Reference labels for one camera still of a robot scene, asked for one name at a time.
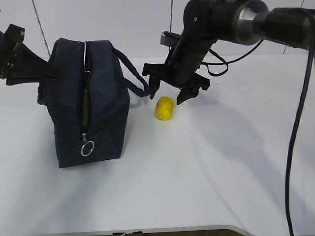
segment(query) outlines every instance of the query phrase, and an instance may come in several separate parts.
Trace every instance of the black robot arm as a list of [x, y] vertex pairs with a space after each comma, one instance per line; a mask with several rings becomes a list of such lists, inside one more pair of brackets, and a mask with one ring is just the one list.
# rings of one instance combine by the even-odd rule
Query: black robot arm
[[6, 79], [7, 85], [57, 79], [58, 70], [23, 44], [24, 35], [25, 29], [15, 25], [0, 31], [0, 79]]
[[182, 35], [162, 34], [161, 44], [171, 47], [165, 63], [145, 64], [143, 75], [150, 75], [151, 98], [164, 81], [181, 90], [177, 99], [181, 104], [197, 97], [200, 88], [209, 88], [209, 79], [196, 70], [217, 40], [253, 45], [264, 39], [309, 49], [310, 32], [307, 16], [296, 8], [269, 11], [261, 0], [191, 0], [184, 11]]

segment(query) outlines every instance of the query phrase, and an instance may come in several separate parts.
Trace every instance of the cable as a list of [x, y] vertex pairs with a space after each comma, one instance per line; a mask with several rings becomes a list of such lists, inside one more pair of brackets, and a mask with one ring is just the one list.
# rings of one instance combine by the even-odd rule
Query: cable
[[218, 58], [220, 61], [222, 61], [222, 64], [226, 66], [226, 70], [225, 70], [225, 71], [223, 71], [223, 72], [217, 74], [217, 73], [212, 73], [212, 72], [210, 71], [210, 69], [209, 69], [209, 64], [208, 64], [207, 62], [202, 62], [200, 65], [204, 65], [204, 66], [207, 67], [209, 75], [214, 76], [214, 77], [219, 77], [219, 76], [224, 75], [226, 72], [228, 72], [228, 63], [226, 62], [226, 60], [224, 60], [224, 58], [222, 58], [219, 54], [217, 54], [215, 51], [213, 51], [213, 50], [211, 50], [211, 49], [209, 49], [209, 52], [210, 52], [213, 56], [215, 56], [216, 58]]
[[307, 95], [307, 91], [309, 87], [310, 76], [311, 76], [312, 65], [313, 65], [313, 58], [315, 54], [315, 20], [313, 18], [313, 15], [309, 10], [306, 10], [306, 9], [295, 8], [293, 10], [301, 11], [307, 15], [310, 21], [310, 25], [311, 25], [311, 42], [310, 42], [310, 52], [309, 52], [309, 57], [308, 57], [308, 62], [307, 62], [307, 67], [306, 67], [302, 94], [301, 94], [298, 110], [296, 113], [296, 118], [294, 121], [293, 131], [291, 134], [289, 150], [288, 150], [288, 155], [287, 155], [286, 171], [285, 171], [285, 213], [286, 213], [286, 219], [287, 219], [287, 224], [289, 227], [290, 236], [294, 236], [292, 220], [291, 220], [291, 215], [290, 215], [290, 174], [291, 174], [291, 166], [292, 166], [292, 156], [293, 156], [296, 135], [299, 128], [299, 124], [300, 124], [300, 120], [301, 120], [301, 116], [303, 112], [303, 107], [305, 104], [306, 95]]
[[[227, 63], [227, 64], [232, 64], [232, 63], [235, 63], [235, 62], [238, 62], [238, 61], [244, 59], [244, 58], [247, 57], [249, 54], [251, 54], [253, 51], [255, 51], [255, 50], [262, 44], [263, 41], [264, 41], [264, 40], [260, 40], [260, 42], [257, 43], [256, 46], [253, 47], [253, 49], [251, 49], [248, 53], [246, 53], [245, 55], [241, 56], [240, 58], [237, 58], [237, 59], [232, 60], [232, 61], [228, 61], [228, 62], [226, 62], [226, 63]], [[211, 63], [211, 62], [204, 62], [204, 63], [206, 63], [206, 64], [208, 64], [208, 65], [225, 65], [225, 63]]]
[[[211, 76], [214, 76], [214, 77], [219, 77], [219, 76], [222, 76], [224, 75], [226, 72], [228, 72], [228, 65], [229, 64], [232, 64], [232, 63], [235, 63], [235, 62], [238, 62], [240, 61], [241, 59], [244, 59], [245, 57], [247, 57], [249, 54], [251, 54], [253, 51], [255, 51], [263, 42], [264, 40], [260, 40], [259, 43], [257, 43], [257, 45], [255, 47], [253, 47], [253, 49], [251, 49], [248, 53], [246, 53], [245, 55], [241, 56], [240, 58], [237, 58], [235, 60], [232, 60], [232, 61], [226, 61], [224, 58], [222, 58], [218, 53], [216, 53], [215, 51], [213, 51], [212, 49], [209, 49], [209, 52], [215, 56], [216, 58], [218, 58], [220, 61], [222, 61], [222, 63], [211, 63], [211, 62], [202, 62], [200, 65], [204, 65], [207, 67], [208, 69], [208, 73], [209, 75]], [[221, 72], [221, 73], [212, 73], [209, 69], [209, 65], [225, 65], [226, 66], [226, 70]]]
[[49, 55], [49, 57], [50, 57], [50, 56], [51, 56], [51, 53], [50, 53], [50, 51], [49, 51], [49, 47], [48, 47], [48, 44], [47, 44], [47, 40], [46, 40], [46, 36], [45, 36], [45, 34], [44, 34], [43, 27], [42, 27], [41, 22], [40, 22], [40, 20], [39, 20], [39, 16], [38, 16], [38, 12], [37, 12], [37, 9], [36, 9], [36, 6], [35, 6], [35, 2], [34, 2], [34, 0], [31, 0], [31, 1], [32, 1], [32, 4], [33, 4], [33, 8], [34, 8], [34, 10], [35, 10], [35, 14], [36, 14], [36, 18], [37, 18], [37, 21], [38, 21], [38, 24], [39, 24], [39, 28], [40, 28], [41, 34], [42, 34], [42, 36], [43, 36], [43, 38], [44, 38], [44, 42], [45, 42], [45, 46], [46, 46], [48, 55]]

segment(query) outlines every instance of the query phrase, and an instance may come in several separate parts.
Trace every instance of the navy blue bag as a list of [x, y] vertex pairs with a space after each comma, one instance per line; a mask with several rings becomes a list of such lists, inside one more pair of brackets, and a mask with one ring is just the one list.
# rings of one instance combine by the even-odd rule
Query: navy blue bag
[[[144, 90], [124, 78], [119, 59]], [[148, 96], [146, 81], [110, 41], [59, 39], [49, 62], [59, 69], [60, 79], [39, 85], [38, 102], [47, 106], [54, 123], [59, 167], [120, 158], [130, 104], [128, 89]]]

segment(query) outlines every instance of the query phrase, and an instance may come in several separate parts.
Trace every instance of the zipper pull ring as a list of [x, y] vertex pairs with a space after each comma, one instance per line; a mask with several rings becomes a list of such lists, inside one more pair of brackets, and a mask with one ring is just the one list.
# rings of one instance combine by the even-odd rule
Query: zipper pull ring
[[[93, 141], [88, 141], [87, 140], [87, 134], [86, 133], [83, 133], [82, 134], [82, 140], [83, 140], [83, 145], [81, 147], [81, 155], [86, 157], [86, 156], [89, 156], [93, 150], [94, 150], [94, 147], [95, 147], [95, 143]], [[88, 154], [84, 154], [84, 149], [87, 145], [91, 145], [91, 149], [90, 151], [88, 152]]]

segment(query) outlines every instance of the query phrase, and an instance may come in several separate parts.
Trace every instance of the white table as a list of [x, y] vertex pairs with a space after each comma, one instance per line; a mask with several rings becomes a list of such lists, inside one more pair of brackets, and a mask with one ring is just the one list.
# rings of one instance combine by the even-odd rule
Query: white table
[[[306, 59], [250, 56], [168, 122], [153, 116], [154, 107], [178, 90], [163, 84], [153, 101], [131, 94], [122, 158], [64, 170], [36, 85], [1, 81], [0, 235], [221, 228], [288, 235], [284, 171]], [[163, 58], [132, 61], [141, 71]], [[313, 76], [292, 166], [296, 235], [315, 234], [314, 102]]]

